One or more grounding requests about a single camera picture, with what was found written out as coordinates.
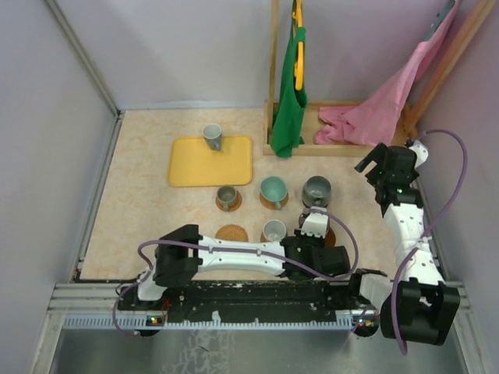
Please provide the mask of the dark speckled grey mug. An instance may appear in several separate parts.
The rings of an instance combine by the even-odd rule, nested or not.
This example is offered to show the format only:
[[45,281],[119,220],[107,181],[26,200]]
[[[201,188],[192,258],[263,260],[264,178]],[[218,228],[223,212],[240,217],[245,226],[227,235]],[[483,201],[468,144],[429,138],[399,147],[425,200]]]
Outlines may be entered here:
[[309,178],[302,188],[302,202],[307,208],[327,208],[331,201],[331,183],[323,176]]

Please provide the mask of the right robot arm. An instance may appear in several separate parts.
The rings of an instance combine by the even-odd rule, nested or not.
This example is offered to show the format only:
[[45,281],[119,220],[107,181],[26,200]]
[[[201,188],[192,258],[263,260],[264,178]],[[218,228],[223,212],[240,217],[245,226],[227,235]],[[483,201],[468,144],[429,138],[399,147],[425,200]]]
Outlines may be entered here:
[[419,141],[408,146],[379,143],[355,167],[362,172],[374,165],[366,180],[393,238],[398,269],[392,280],[363,271],[348,289],[349,301],[360,309],[371,304],[379,312],[383,336],[402,349],[409,342],[442,345],[460,306],[458,290],[446,285],[437,268],[424,227],[423,198],[412,187],[419,176],[416,169],[427,158]]

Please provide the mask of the pink mug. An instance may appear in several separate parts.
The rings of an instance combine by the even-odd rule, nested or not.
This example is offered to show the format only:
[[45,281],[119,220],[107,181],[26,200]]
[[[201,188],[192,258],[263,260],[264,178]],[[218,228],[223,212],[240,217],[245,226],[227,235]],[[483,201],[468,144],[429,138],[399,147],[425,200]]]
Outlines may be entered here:
[[270,220],[264,225],[260,240],[262,242],[279,242],[286,236],[285,224],[280,220]]

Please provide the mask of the large woven rattan coaster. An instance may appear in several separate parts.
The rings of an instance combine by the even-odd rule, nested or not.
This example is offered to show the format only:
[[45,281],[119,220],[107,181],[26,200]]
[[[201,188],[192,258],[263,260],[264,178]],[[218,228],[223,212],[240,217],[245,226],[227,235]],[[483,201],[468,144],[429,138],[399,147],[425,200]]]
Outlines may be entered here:
[[215,238],[232,241],[232,242],[248,242],[249,236],[246,230],[236,224],[227,224],[221,227],[215,234]]

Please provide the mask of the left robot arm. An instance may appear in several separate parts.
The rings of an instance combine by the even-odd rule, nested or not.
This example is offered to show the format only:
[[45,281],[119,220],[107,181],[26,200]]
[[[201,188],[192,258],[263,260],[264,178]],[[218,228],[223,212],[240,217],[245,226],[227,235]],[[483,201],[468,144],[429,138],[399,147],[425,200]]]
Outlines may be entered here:
[[185,287],[195,275],[213,271],[257,272],[291,281],[345,279],[352,273],[346,248],[326,245],[331,218],[324,209],[305,213],[293,235],[283,222],[270,220],[261,242],[213,238],[201,235],[196,224],[184,225],[151,242],[154,259],[146,261],[134,298],[153,309],[167,289]]

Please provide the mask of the pink shirt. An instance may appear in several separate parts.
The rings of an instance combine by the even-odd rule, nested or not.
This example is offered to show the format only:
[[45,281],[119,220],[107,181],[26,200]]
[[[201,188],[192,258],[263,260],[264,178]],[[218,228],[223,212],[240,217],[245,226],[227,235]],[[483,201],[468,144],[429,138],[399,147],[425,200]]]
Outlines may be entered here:
[[315,144],[334,141],[360,146],[390,144],[412,85],[423,77],[434,60],[458,6],[459,2],[455,1],[436,33],[428,41],[419,42],[406,64],[369,99],[357,106],[319,108],[318,117],[324,127],[315,134]]

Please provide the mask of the green shirt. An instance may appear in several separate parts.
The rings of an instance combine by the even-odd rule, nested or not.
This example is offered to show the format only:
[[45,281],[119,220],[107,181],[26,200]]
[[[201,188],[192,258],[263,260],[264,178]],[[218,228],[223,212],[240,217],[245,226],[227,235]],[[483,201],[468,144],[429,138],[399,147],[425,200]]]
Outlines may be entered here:
[[281,158],[291,157],[292,150],[304,144],[301,130],[308,98],[305,86],[296,90],[294,70],[299,42],[305,41],[306,28],[298,27],[296,32],[293,32],[291,27],[281,71],[279,105],[274,115],[270,142],[271,149]]

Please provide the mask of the yellow hanger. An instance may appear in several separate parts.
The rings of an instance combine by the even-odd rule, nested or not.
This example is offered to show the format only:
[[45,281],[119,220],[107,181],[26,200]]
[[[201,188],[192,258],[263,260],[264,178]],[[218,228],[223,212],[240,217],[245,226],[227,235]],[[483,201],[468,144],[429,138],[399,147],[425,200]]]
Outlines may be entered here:
[[305,46],[303,41],[297,39],[297,33],[303,28],[303,1],[295,0],[292,9],[292,34],[297,40],[296,61],[294,65],[295,90],[303,89],[304,65],[305,65]]

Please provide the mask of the teal mug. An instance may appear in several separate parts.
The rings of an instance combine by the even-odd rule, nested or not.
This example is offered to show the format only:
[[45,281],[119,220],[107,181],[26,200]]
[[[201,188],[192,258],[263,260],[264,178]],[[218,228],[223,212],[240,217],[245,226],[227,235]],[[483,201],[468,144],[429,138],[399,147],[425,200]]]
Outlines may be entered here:
[[270,190],[288,192],[285,182],[277,176],[267,177],[260,183],[260,192],[266,192]]

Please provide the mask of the light wooden coaster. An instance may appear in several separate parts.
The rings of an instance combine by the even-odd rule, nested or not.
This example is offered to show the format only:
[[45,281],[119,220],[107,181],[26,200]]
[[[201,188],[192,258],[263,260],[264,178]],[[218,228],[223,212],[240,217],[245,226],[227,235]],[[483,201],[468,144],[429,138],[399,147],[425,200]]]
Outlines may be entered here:
[[235,202],[232,204],[232,205],[229,205],[227,209],[224,208],[223,204],[221,203],[221,201],[219,200],[219,198],[216,198],[215,199],[215,203],[216,203],[216,206],[219,210],[221,211],[224,211],[224,212],[234,212],[236,211],[238,208],[241,207],[242,205],[242,195],[239,191],[236,192],[236,200]]

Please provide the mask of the grey-white mug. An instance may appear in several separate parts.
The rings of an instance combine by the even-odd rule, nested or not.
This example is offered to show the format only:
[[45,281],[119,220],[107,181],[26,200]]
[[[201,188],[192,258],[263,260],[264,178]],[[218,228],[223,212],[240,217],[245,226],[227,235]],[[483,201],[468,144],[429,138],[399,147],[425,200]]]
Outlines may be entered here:
[[222,128],[219,124],[210,123],[205,125],[202,134],[211,150],[221,151]]

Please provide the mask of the yellow tray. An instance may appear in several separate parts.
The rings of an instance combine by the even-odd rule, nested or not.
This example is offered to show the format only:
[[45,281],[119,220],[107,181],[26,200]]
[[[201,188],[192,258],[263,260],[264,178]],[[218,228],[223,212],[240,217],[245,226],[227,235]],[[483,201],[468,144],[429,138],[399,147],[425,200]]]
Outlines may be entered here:
[[211,150],[202,137],[181,137],[172,144],[172,187],[247,185],[252,178],[253,141],[248,136],[225,136],[220,151]]

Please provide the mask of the small olive mug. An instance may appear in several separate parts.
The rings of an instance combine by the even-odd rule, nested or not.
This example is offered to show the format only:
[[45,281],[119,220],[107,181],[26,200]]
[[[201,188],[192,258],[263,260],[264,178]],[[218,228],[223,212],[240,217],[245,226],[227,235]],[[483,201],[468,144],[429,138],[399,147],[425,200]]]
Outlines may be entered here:
[[217,190],[216,198],[219,198],[224,208],[227,209],[236,200],[236,189],[230,185],[224,185]]

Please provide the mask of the large brown wooden coaster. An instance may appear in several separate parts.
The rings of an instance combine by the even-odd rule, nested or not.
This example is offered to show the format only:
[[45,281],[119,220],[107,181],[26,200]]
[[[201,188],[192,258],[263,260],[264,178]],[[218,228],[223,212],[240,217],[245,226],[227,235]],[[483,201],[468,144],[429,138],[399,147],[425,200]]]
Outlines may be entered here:
[[333,248],[336,245],[336,234],[332,228],[329,228],[324,239],[325,248]]

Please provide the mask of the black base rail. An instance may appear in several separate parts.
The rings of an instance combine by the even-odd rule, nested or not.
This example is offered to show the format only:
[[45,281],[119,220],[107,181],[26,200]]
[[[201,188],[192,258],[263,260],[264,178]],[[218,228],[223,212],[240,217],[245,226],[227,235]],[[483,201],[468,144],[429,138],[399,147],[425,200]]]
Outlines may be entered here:
[[119,311],[156,312],[168,323],[328,323],[342,311],[362,310],[366,301],[346,281],[208,281],[193,280],[163,291],[156,301],[141,301],[127,291]]

